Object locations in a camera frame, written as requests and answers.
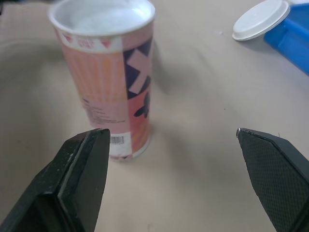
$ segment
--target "beige table surface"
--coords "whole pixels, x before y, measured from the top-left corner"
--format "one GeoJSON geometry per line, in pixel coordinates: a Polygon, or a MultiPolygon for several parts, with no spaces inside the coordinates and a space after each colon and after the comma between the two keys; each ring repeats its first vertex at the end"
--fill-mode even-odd
{"type": "MultiPolygon", "coordinates": [[[[309,77],[231,30],[258,0],[155,0],[152,139],[109,163],[97,232],[274,232],[235,137],[280,134],[309,157],[309,77]]],[[[0,221],[62,143],[89,130],[44,4],[0,22],[0,221]]]]}

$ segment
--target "pink cardboard canister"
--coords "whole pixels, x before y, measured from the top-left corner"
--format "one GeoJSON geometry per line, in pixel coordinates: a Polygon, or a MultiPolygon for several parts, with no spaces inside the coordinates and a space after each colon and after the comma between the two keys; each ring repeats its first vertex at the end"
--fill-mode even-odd
{"type": "Polygon", "coordinates": [[[154,16],[147,0],[64,0],[49,11],[90,124],[111,131],[113,160],[149,142],[154,16]]]}

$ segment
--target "white inner lid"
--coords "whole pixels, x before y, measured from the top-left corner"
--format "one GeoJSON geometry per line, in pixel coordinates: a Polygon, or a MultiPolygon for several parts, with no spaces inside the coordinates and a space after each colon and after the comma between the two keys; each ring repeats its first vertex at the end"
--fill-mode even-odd
{"type": "Polygon", "coordinates": [[[51,8],[49,17],[72,34],[110,36],[141,28],[154,14],[147,0],[65,0],[51,8]]]}
{"type": "Polygon", "coordinates": [[[243,41],[255,38],[274,28],[290,11],[284,0],[266,0],[247,11],[233,27],[233,38],[243,41]]]}

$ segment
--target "butterfly graphic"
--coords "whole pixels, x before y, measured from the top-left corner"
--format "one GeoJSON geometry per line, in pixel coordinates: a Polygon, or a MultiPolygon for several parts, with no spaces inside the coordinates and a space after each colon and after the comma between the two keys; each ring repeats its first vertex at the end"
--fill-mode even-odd
{"type": "Polygon", "coordinates": [[[145,98],[144,98],[144,106],[142,106],[140,109],[138,109],[134,116],[135,117],[139,117],[142,114],[144,114],[144,117],[146,118],[148,116],[148,112],[149,112],[149,105],[150,105],[150,97],[149,97],[149,93],[146,93],[145,98]]]}

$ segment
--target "blue plastic container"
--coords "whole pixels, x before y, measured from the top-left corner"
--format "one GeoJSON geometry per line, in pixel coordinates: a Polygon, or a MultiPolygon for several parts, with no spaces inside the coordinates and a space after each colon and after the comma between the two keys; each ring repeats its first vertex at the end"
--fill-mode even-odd
{"type": "Polygon", "coordinates": [[[264,40],[309,75],[309,4],[292,6],[289,15],[267,32],[264,40]]]}

